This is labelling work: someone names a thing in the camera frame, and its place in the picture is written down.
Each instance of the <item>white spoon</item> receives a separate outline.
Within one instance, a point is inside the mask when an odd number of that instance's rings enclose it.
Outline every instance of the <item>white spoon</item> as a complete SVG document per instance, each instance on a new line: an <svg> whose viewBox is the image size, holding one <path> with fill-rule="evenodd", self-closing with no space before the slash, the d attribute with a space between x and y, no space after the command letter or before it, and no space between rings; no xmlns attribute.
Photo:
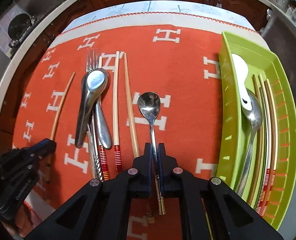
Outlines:
<svg viewBox="0 0 296 240"><path fill-rule="evenodd" d="M252 104L245 87L245 80L248 74L248 66L246 62L242 59L242 57L240 57L239 55L236 55L236 54L231 54L231 55L233 57L233 62L235 66L236 76L237 76L240 104L244 109L251 111Z"/></svg>

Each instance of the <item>green tray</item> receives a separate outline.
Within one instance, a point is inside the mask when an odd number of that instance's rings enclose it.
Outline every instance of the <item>green tray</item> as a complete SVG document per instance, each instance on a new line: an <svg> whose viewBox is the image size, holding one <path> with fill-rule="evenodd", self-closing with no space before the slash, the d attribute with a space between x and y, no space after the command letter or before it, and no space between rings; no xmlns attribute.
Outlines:
<svg viewBox="0 0 296 240"><path fill-rule="evenodd" d="M248 75L245 85L255 92L252 75L257 79L262 74L272 85L278 119L278 159L273 190L264 218L275 229L278 229L288 208L296 179L296 109L293 95L285 71L279 58L273 52L253 43L243 37L229 32L222 33L223 41L219 54L220 72L223 92L223 128L220 156L216 176L223 179L234 188L239 178L244 154L250 136L250 124L242 114L237 85L235 67L231 54L241 56L248 65ZM256 152L257 138L254 141L253 153ZM252 164L245 191L242 195L247 199L254 170L256 154L253 154ZM259 176L252 207L258 195Z"/></svg>

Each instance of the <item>orange tablecloth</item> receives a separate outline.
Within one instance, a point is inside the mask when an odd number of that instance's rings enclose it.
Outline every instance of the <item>orange tablecloth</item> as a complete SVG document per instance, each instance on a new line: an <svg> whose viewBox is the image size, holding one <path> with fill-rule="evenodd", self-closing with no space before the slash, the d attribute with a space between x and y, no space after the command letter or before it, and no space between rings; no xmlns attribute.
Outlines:
<svg viewBox="0 0 296 240"><path fill-rule="evenodd" d="M55 137L57 149L51 166L48 192L44 183L44 161L40 165L40 180L34 188L40 199L45 200L46 195L49 195L51 206L55 209L91 179L87 148L77 150L73 144L80 104L80 83L85 74L89 47L97 48L99 54L103 55L103 66L109 70L112 80L115 52L119 50L121 55L123 52L127 53L141 153L144 143L150 141L149 126L143 123L144 119L136 100L139 94L154 91L161 97L162 102L155 123L157 143L165 143L167 154L175 157L180 167L192 172L196 177L209 179L215 174L222 126L221 80L218 67L221 35L183 25L165 25L164 21L158 25L149 24L145 21L147 15L130 15L132 19L134 16L138 16L134 26L120 26L119 21L111 27L111 23L116 19L110 18L63 33L57 38L57 45L45 53L29 81L13 137L14 146L20 148L50 136L62 92L72 72L76 72L59 118ZM207 21L208 25L205 26L210 26L209 28L213 28L211 25L218 25L222 30L228 29L241 35L248 33L251 37L259 36L251 30L225 22L189 17L192 18L186 20L199 20L200 24ZM107 25L107 29L98 31L103 24ZM131 167L134 157L127 122L123 58L120 59L118 89L120 148L125 170ZM103 98L102 106L112 133L112 82ZM114 178L116 168L113 149L107 150L106 154L109 172ZM132 201L128 238L181 239L178 200L165 200L165 216L158 215L156 198L153 197L151 203L156 222L147 224L144 201ZM36 218L44 219L43 215L40 215L40 206L46 206L45 202L39 200L34 206L34 201L30 198L27 204Z"/></svg>

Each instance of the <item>red stitching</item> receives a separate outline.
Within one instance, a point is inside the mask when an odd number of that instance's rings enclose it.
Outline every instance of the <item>red stitching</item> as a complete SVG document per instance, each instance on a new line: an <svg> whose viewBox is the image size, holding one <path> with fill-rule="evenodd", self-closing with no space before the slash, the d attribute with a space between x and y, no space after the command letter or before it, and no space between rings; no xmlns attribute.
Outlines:
<svg viewBox="0 0 296 240"><path fill-rule="evenodd" d="M234 27L238 27L238 28L242 28L244 30L251 31L253 33L258 33L257 31L254 31L254 30L252 30L250 28L247 28L247 27L244 27L244 26L240 26L240 25L237 25L237 24L234 24L234 23L229 23L229 22L225 22L225 21L222 21L222 20L213 19L213 18L209 18L209 17L205 17L205 16L200 16L200 15L193 15L193 14L189 14L189 13L177 13L177 12L139 12L139 13L127 13L127 14L121 14L121 15L114 15L114 16L103 18L103 19L95 20L95 21L92 21L92 22L88 22L88 23L85 23L83 25L74 27L74 28L72 28L70 30L67 30L65 32L62 32L58 36L63 35L65 33L69 32L69 31L75 30L77 28L80 28L80 27L83 27L83 26L87 26L87 25L89 25L91 23L95 23L95 22L99 22L99 21L103 21L103 20L108 20L108 19L117 18L117 17L123 17L123 16L130 16L130 15L153 14L153 13L155 13L155 14L156 13L160 13L160 14L168 13L168 14L189 15L189 16L194 16L194 17L199 17L199 18L204 18L204 19L216 21L216 22L219 22L219 23L228 24L228 25L231 25L231 26L234 26Z"/></svg>

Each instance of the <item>tiled wall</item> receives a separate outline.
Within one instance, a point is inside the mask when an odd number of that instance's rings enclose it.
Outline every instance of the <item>tiled wall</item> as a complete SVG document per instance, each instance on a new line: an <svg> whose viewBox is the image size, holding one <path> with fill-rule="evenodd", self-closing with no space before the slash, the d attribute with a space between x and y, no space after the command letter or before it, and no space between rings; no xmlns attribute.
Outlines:
<svg viewBox="0 0 296 240"><path fill-rule="evenodd" d="M8 26L11 20L18 14L25 13L16 4L12 4L3 17L0 19L0 50L6 53L9 50L10 38L8 36Z"/></svg>

